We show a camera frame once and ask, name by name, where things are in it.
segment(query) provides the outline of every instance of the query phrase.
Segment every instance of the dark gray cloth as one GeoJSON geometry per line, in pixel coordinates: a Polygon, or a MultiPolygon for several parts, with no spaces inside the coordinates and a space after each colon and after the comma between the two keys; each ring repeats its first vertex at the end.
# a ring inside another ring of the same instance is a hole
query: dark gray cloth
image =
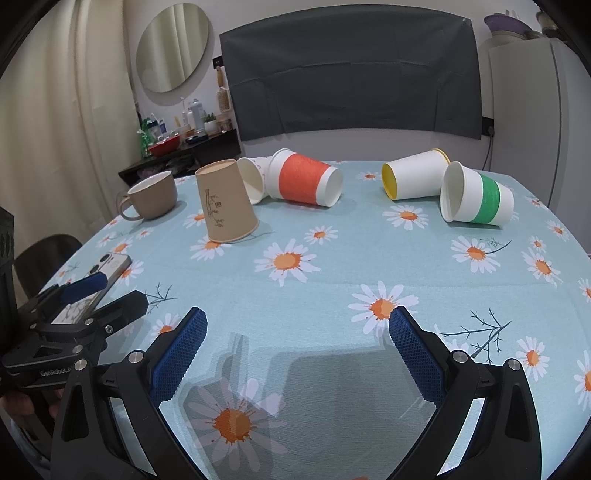
{"type": "Polygon", "coordinates": [[[469,19],[397,5],[342,5],[220,35],[243,140],[339,128],[480,138],[469,19]]]}

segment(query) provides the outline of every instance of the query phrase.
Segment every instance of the red bowl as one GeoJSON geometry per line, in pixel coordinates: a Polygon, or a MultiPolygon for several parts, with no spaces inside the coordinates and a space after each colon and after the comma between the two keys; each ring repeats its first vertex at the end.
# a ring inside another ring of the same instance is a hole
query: red bowl
{"type": "Polygon", "coordinates": [[[163,155],[169,154],[174,152],[178,146],[181,144],[181,137],[176,135],[175,137],[170,137],[167,140],[158,142],[155,145],[152,145],[148,151],[154,157],[162,157],[163,155]]]}

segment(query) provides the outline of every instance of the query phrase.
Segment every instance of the beige curtain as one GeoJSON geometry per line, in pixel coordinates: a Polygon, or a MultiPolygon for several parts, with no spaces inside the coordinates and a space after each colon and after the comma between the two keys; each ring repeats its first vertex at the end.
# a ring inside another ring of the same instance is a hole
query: beige curtain
{"type": "Polygon", "coordinates": [[[0,79],[0,205],[17,254],[54,233],[84,242],[116,215],[137,129],[123,0],[61,0],[0,79]]]}

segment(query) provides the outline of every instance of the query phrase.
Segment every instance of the black chair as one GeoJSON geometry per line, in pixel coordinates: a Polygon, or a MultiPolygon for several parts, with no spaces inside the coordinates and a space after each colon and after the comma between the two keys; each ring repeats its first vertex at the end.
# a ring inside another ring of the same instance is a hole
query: black chair
{"type": "Polygon", "coordinates": [[[37,295],[81,246],[71,235],[52,235],[39,240],[16,257],[14,270],[27,297],[37,295]]]}

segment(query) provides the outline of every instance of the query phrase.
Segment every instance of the table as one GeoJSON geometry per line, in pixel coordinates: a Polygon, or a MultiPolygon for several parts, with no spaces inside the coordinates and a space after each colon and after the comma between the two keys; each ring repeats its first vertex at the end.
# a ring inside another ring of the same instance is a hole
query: table
{"type": "MultiPolygon", "coordinates": [[[[436,198],[390,201],[378,162],[337,166],[335,206],[265,199],[254,236],[232,245],[208,240],[194,177],[176,180],[179,201],[164,217],[115,218],[55,278],[80,278],[107,251],[132,257],[103,303],[137,289],[150,309],[109,338],[101,362],[147,349],[198,306],[207,338],[161,411],[210,479],[382,480],[434,411],[384,332],[402,304],[450,349],[522,361],[548,477],[591,410],[585,252],[510,177],[487,173],[515,195],[514,218],[499,229],[447,224],[436,198]]],[[[459,462],[481,406],[445,468],[459,462]]],[[[145,465],[121,403],[115,410],[145,465]]]]}

